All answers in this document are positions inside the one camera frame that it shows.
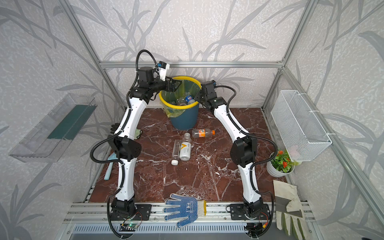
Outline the blue label pepsi bottle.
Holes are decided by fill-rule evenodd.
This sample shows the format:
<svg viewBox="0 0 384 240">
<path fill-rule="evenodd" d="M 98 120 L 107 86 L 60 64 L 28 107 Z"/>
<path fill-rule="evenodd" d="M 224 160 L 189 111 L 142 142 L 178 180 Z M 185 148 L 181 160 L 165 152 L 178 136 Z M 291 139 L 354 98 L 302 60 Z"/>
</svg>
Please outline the blue label pepsi bottle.
<svg viewBox="0 0 384 240">
<path fill-rule="evenodd" d="M 185 96 L 185 101 L 186 101 L 187 105 L 191 105 L 191 104 L 196 102 L 192 95 Z"/>
</svg>

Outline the teal bin with yellow rim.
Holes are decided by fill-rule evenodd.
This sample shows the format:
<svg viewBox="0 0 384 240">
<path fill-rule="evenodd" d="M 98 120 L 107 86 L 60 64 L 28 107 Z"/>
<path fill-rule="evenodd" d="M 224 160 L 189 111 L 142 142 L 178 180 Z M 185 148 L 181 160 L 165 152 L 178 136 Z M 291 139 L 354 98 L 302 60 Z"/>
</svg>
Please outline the teal bin with yellow rim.
<svg viewBox="0 0 384 240">
<path fill-rule="evenodd" d="M 197 123 L 199 103 L 187 105 L 185 96 L 192 95 L 195 99 L 201 89 L 201 83 L 187 76 L 177 76 L 173 79 L 181 80 L 182 84 L 175 92 L 161 91 L 160 101 L 172 125 L 178 130 L 187 131 L 194 128 Z"/>
</svg>

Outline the orange label bottle top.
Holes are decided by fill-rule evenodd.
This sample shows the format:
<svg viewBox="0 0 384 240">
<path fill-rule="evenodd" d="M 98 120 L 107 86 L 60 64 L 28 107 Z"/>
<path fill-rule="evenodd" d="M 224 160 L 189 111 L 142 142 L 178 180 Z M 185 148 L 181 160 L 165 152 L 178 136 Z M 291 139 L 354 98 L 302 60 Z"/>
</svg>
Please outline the orange label bottle top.
<svg viewBox="0 0 384 240">
<path fill-rule="evenodd" d="M 207 138 L 214 136 L 216 134 L 215 130 L 210 129 L 193 129 L 192 137 L 193 138 Z"/>
</svg>

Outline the white yellow label bottle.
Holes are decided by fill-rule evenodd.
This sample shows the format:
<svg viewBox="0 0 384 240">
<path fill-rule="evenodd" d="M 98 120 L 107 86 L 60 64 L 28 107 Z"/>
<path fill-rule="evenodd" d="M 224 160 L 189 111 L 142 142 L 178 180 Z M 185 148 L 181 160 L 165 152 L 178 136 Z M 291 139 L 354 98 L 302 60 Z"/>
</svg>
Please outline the white yellow label bottle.
<svg viewBox="0 0 384 240">
<path fill-rule="evenodd" d="M 185 133 L 181 142 L 179 158 L 188 161 L 191 158 L 192 139 L 190 133 Z"/>
</svg>

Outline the slim clear bottle white cap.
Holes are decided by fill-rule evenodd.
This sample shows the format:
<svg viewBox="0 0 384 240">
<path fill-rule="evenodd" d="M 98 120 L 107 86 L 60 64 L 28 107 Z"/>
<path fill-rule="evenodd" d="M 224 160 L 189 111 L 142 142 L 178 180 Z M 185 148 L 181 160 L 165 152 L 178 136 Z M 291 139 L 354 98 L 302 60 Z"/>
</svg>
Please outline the slim clear bottle white cap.
<svg viewBox="0 0 384 240">
<path fill-rule="evenodd" d="M 179 164 L 180 147 L 181 147 L 181 140 L 175 140 L 174 147 L 173 147 L 173 153 L 172 153 L 172 159 L 171 159 L 171 164 L 173 166 L 177 166 Z"/>
</svg>

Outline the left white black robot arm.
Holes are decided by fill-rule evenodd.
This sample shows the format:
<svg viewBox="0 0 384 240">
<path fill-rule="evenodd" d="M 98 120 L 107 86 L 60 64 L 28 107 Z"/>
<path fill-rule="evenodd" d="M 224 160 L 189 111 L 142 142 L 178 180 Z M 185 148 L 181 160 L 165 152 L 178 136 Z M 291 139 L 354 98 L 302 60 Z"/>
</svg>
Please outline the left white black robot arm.
<svg viewBox="0 0 384 240">
<path fill-rule="evenodd" d="M 139 67 L 136 62 L 135 67 L 136 77 L 126 95 L 128 107 L 121 122 L 113 125 L 107 139 L 95 144 L 90 151 L 91 160 L 98 164 L 102 161 L 95 157 L 95 151 L 104 143 L 109 144 L 116 155 L 114 159 L 105 161 L 119 166 L 117 190 L 107 198 L 107 217 L 110 222 L 131 219 L 138 213 L 135 205 L 134 172 L 142 146 L 135 141 L 135 135 L 142 113 L 161 91 L 174 92 L 182 83 L 167 77 L 170 65 L 165 62 L 154 62 L 152 67 Z"/>
</svg>

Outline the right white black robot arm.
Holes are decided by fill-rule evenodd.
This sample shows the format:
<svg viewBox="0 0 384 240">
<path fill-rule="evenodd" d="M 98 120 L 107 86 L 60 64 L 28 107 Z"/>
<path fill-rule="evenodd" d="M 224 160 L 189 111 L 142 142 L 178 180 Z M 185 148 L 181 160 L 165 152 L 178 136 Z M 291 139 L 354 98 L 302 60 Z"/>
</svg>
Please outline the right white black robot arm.
<svg viewBox="0 0 384 240">
<path fill-rule="evenodd" d="M 233 91 L 229 101 L 218 97 L 216 89 L 225 88 Z M 229 86 L 218 86 L 215 81 L 201 83 L 201 89 L 195 99 L 210 111 L 224 126 L 230 135 L 233 145 L 230 156 L 238 166 L 243 183 L 244 213 L 247 218 L 255 219 L 263 209 L 264 201 L 257 184 L 256 166 L 266 164 L 277 156 L 278 147 L 275 142 L 264 137 L 249 133 L 232 114 L 229 103 L 236 96 L 235 89 Z M 257 161 L 258 141 L 265 141 L 274 147 L 271 156 L 263 161 Z"/>
</svg>

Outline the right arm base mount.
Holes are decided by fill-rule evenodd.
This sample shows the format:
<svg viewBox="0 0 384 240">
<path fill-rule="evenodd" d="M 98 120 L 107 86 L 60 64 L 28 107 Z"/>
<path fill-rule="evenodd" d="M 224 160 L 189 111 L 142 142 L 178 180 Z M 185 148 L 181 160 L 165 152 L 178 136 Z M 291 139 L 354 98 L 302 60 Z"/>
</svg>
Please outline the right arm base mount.
<svg viewBox="0 0 384 240">
<path fill-rule="evenodd" d="M 257 212 L 255 217 L 247 217 L 243 204 L 230 204 L 226 206 L 226 211 L 230 213 L 231 220 L 244 221 L 268 221 L 271 218 L 271 212 L 268 204 L 263 204 L 261 210 Z"/>
</svg>

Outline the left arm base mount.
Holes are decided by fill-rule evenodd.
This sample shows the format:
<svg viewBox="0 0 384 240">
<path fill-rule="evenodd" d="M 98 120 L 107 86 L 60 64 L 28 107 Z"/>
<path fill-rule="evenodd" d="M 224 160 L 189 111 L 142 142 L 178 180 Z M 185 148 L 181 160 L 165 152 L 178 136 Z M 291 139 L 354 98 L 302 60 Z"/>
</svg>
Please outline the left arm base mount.
<svg viewBox="0 0 384 240">
<path fill-rule="evenodd" d="M 112 207 L 110 219 L 112 221 L 148 221 L 151 214 L 151 204 L 131 204 L 126 206 Z"/>
</svg>

